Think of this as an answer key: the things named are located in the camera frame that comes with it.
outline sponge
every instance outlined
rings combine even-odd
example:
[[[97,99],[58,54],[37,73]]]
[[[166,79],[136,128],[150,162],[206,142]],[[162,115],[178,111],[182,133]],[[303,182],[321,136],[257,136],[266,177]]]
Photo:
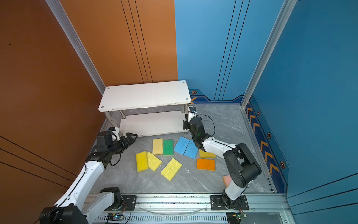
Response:
[[[163,156],[172,156],[172,155],[173,155],[173,140],[164,140]]]
[[[155,157],[155,155],[153,155],[150,152],[147,152],[147,157],[148,157],[149,168],[153,171],[156,171],[158,169],[158,167],[160,166],[160,164],[162,163],[162,161],[160,159],[158,159],[157,157]]]
[[[228,187],[231,182],[231,176],[230,175],[224,176],[223,181],[224,181],[225,187]]]
[[[192,159],[195,159],[197,153],[198,153],[198,148],[195,146],[193,140],[190,140],[184,155],[189,156]]]
[[[215,171],[215,160],[213,159],[198,159],[197,170],[211,170]]]
[[[185,152],[185,149],[188,146],[188,143],[189,143],[189,139],[180,137],[178,142],[175,145],[174,151],[184,155],[184,152]]]
[[[182,167],[182,164],[173,158],[160,173],[169,181],[171,181],[180,167]]]
[[[163,154],[163,139],[153,139],[153,155]]]
[[[144,171],[149,169],[148,167],[148,159],[147,159],[147,152],[143,151],[140,153],[137,153],[135,155],[136,159],[137,159],[137,171]]]
[[[204,152],[203,150],[199,150],[199,157],[200,158],[216,158],[216,155],[211,152]]]

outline white shelf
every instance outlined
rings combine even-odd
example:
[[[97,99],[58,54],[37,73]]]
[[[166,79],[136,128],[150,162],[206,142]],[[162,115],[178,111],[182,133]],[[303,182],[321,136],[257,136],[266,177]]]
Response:
[[[189,104],[190,101],[190,94],[185,80],[108,86],[102,96],[98,110],[100,112],[128,110]]]
[[[129,132],[138,136],[187,132],[183,130],[183,120],[185,114],[181,111],[128,115],[121,119],[119,129],[124,135]]]

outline blue sponge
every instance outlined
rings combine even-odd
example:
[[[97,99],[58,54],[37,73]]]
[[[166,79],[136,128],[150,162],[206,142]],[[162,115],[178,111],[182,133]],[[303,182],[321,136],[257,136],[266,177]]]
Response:
[[[176,143],[174,151],[184,155],[185,149],[187,148],[189,141],[190,140],[187,138],[180,137],[178,142]]]
[[[190,140],[184,155],[189,156],[192,159],[195,159],[197,153],[198,153],[198,148],[195,146],[193,140]]]

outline robotic arm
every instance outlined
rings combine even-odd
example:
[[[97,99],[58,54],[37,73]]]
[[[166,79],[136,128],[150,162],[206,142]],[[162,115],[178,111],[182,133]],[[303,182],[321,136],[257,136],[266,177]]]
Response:
[[[244,190],[261,173],[261,167],[244,143],[228,144],[208,135],[194,106],[188,108],[188,114],[185,116],[183,129],[189,129],[196,147],[225,160],[232,182],[223,191],[222,200],[227,209],[235,209]]]
[[[88,155],[80,174],[55,205],[44,208],[40,224],[91,224],[106,208],[119,210],[124,206],[117,187],[102,189],[98,197],[84,208],[83,203],[99,175],[109,163],[112,165],[112,156],[121,154],[137,138],[136,134],[126,135],[119,136],[119,128],[98,133],[97,151]]]

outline orange chevron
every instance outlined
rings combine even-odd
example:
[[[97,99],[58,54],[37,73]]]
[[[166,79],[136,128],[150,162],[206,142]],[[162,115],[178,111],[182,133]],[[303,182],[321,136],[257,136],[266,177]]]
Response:
[[[267,156],[270,156],[271,158],[274,158],[270,153],[265,152],[265,161],[267,162]]]
[[[250,124],[252,124],[252,118],[256,118],[254,115],[250,115]]]
[[[260,125],[258,125],[258,123],[253,123],[253,131],[255,132],[255,126],[258,126],[258,127],[260,127]]]
[[[264,146],[267,146],[267,147],[268,147],[268,145],[267,145],[267,143],[266,143],[266,142],[261,141],[261,151],[262,151],[262,145],[264,145]]]
[[[191,102],[190,102],[190,103],[191,103],[191,104],[193,104],[193,100],[195,100],[196,98],[197,98],[197,97],[194,97],[194,98],[191,100]]]
[[[247,117],[248,117],[248,111],[249,111],[249,110],[251,110],[251,111],[252,111],[252,109],[251,109],[251,108],[248,108],[248,109],[247,109]]]
[[[272,168],[274,168],[275,170],[277,170],[277,172],[279,172],[279,169],[274,166],[272,163],[270,163],[270,174],[272,175]]]

